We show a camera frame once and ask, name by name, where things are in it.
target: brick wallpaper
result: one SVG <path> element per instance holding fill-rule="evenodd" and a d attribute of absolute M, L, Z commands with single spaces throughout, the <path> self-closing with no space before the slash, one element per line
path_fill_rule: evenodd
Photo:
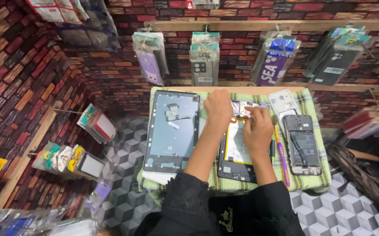
<path fill-rule="evenodd" d="M 0 190 L 55 101 L 62 101 L 63 110 L 84 110 L 103 96 L 86 85 L 88 79 L 49 40 L 50 33 L 51 28 L 24 1 L 0 0 L 0 158 L 8 160 L 0 172 Z M 74 113 L 58 114 L 37 150 L 48 141 L 78 143 L 98 155 L 102 146 L 76 126 L 77 119 Z M 6 207 L 32 210 L 70 205 L 68 216 L 73 217 L 90 191 L 90 181 L 74 184 L 31 168 L 31 164 Z"/>
<path fill-rule="evenodd" d="M 181 0 L 108 0 L 105 1 L 117 26 L 124 46 L 119 52 L 103 52 L 94 48 L 71 47 L 61 44 L 66 55 L 81 63 L 82 72 L 95 82 L 98 91 L 106 95 L 102 106 L 108 110 L 121 106 L 128 115 L 148 115 L 151 84 L 140 74 L 137 58 L 131 47 L 133 32 L 143 27 L 144 21 L 215 21 L 215 20 L 320 20 L 320 19 L 379 19 L 379 0 L 226 0 L 217 10 L 188 10 Z M 192 32 L 164 32 L 166 59 L 171 74 L 167 78 L 191 79 L 189 62 Z M 284 81 L 308 82 L 302 72 L 309 53 L 324 36 L 323 31 L 293 32 L 302 40 L 301 50 L 288 70 Z M 341 83 L 375 84 L 373 69 L 379 66 L 379 31 L 372 31 L 374 44 L 371 48 L 376 59 L 364 55 L 355 63 Z M 221 32 L 219 79 L 247 81 L 255 59 L 257 31 Z M 352 102 L 364 102 L 367 95 L 357 95 Z M 343 97 L 322 96 L 321 103 L 343 101 Z M 323 126 L 333 126 L 363 106 L 346 106 L 344 113 L 327 116 Z"/>

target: floor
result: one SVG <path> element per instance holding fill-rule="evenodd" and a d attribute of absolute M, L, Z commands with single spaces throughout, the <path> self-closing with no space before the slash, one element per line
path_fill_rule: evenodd
<path fill-rule="evenodd" d="M 136 193 L 131 185 L 134 167 L 144 157 L 148 121 L 126 118 L 115 123 L 117 137 L 103 151 L 112 160 L 103 170 L 104 181 L 112 191 L 96 214 L 103 217 L 102 227 L 131 236 L 148 213 L 160 211 L 147 192 Z M 322 134 L 324 141 L 330 142 L 337 131 L 322 129 Z M 332 176 L 332 185 L 322 196 L 290 193 L 292 208 L 307 236 L 379 236 L 379 212 L 373 202 L 352 183 L 340 192 L 338 188 L 345 181 L 340 172 Z"/>

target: black lace sleeve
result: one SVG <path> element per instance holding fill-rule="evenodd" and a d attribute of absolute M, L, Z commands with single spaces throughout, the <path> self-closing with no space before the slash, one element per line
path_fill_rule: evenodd
<path fill-rule="evenodd" d="M 297 214 L 291 208 L 290 195 L 282 181 L 252 190 L 257 217 L 255 224 L 262 235 L 303 236 Z"/>
<path fill-rule="evenodd" d="M 161 219 L 150 235 L 192 235 L 214 232 L 208 214 L 208 183 L 179 173 L 166 185 Z"/>

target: green checkered cloth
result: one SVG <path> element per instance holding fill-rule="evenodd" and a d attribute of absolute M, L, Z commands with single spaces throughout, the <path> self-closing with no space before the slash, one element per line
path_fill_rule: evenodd
<path fill-rule="evenodd" d="M 152 110 L 155 91 L 158 89 L 175 91 L 174 89 L 168 89 L 168 88 L 160 88 L 160 87 L 152 88 L 151 93 L 150 93 L 150 110 Z M 200 117 L 207 119 L 207 114 L 203 107 L 203 103 L 204 103 L 204 100 L 207 99 L 207 96 L 209 95 L 209 93 L 207 92 L 195 92 L 195 93 L 197 93 L 201 97 Z M 322 167 L 322 175 L 319 175 L 319 176 L 293 175 L 289 171 L 289 174 L 290 174 L 290 189 L 289 190 L 294 191 L 294 190 L 311 189 L 311 191 L 314 192 L 315 194 L 321 194 L 322 192 L 328 190 L 329 186 L 331 185 L 331 173 L 329 170 L 329 163 L 328 163 L 327 155 L 325 152 L 325 147 L 322 141 L 322 135 L 321 135 L 320 127 L 318 124 L 318 120 L 316 118 L 316 113 L 315 113 L 312 97 L 308 89 L 304 89 L 303 91 L 300 91 L 300 92 L 294 92 L 293 96 L 296 99 L 302 114 L 310 115 L 312 117 L 314 134 L 315 134 L 316 142 L 319 149 L 319 160 Z M 270 106 L 270 102 L 268 101 L 267 95 L 247 95 L 247 94 L 230 93 L 230 98 L 233 100 L 257 102 L 263 105 Z M 283 137 L 280 127 L 278 127 L 278 134 L 280 137 Z M 282 180 L 283 172 L 282 172 L 282 167 L 281 167 L 280 155 L 278 153 L 279 152 L 276 146 L 276 158 L 274 160 L 273 167 L 274 167 L 274 172 L 277 176 L 277 179 Z M 208 184 L 211 190 L 217 190 L 220 192 L 233 193 L 233 194 L 245 194 L 249 192 L 250 190 L 253 190 L 256 187 L 258 187 L 258 185 L 253 184 L 253 183 L 218 177 L 217 165 L 218 165 L 218 157 L 216 157 L 216 160 L 214 161 L 213 167 L 210 172 L 210 176 L 208 178 Z M 143 163 L 140 163 L 138 167 L 136 168 L 136 172 L 134 174 L 135 187 L 138 187 L 139 191 L 143 189 L 147 189 L 149 190 L 149 192 L 151 193 L 152 197 L 155 200 L 161 200 L 162 194 L 160 192 L 166 190 L 165 185 L 161 185 L 152 180 L 143 178 L 142 166 L 143 166 Z"/>

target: table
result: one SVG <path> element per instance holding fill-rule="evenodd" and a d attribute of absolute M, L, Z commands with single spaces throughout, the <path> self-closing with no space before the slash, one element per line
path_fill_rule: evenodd
<path fill-rule="evenodd" d="M 215 89 L 227 89 L 230 93 L 231 99 L 242 100 L 242 101 L 250 101 L 250 102 L 261 102 L 262 104 L 268 104 L 269 101 L 267 99 L 267 95 L 273 92 L 277 92 L 284 89 L 289 89 L 293 92 L 295 99 L 297 100 L 300 109 L 303 114 L 307 114 L 312 116 L 314 133 L 316 137 L 316 142 L 319 149 L 319 156 L 322 167 L 322 175 L 319 176 L 306 176 L 306 175 L 292 175 L 290 173 L 290 191 L 296 190 L 306 190 L 311 189 L 315 194 L 321 194 L 325 192 L 329 186 L 331 185 L 331 175 L 329 164 L 327 160 L 327 155 L 325 152 L 325 148 L 322 141 L 322 135 L 320 132 L 320 127 L 318 124 L 318 120 L 316 118 L 316 113 L 314 110 L 314 105 L 312 101 L 312 97 L 308 91 L 308 89 L 303 87 L 154 87 L 151 90 L 150 96 L 150 110 L 153 104 L 154 93 L 158 89 L 163 90 L 179 90 L 186 92 L 195 92 L 200 95 L 201 103 L 204 99 L 207 98 L 209 92 L 213 92 Z M 205 110 L 202 108 L 202 104 L 200 105 L 200 117 L 207 118 Z M 282 137 L 281 130 L 278 130 L 280 137 Z M 282 180 L 282 168 L 281 161 L 279 160 L 278 154 L 276 154 L 276 159 L 274 161 L 274 171 L 276 173 L 277 179 Z M 257 187 L 256 184 L 248 183 L 244 181 L 231 180 L 220 178 L 217 176 L 217 159 L 213 164 L 212 171 L 210 173 L 210 177 L 208 180 L 209 186 L 211 190 L 218 190 L 220 192 L 225 192 L 228 194 L 245 194 L 250 190 L 253 190 Z M 166 190 L 164 185 L 158 184 L 154 181 L 144 179 L 141 175 L 142 168 L 139 166 L 136 169 L 135 179 L 138 183 L 139 190 L 148 189 L 151 192 L 152 197 L 155 200 L 160 200 L 162 194 L 160 191 Z"/>

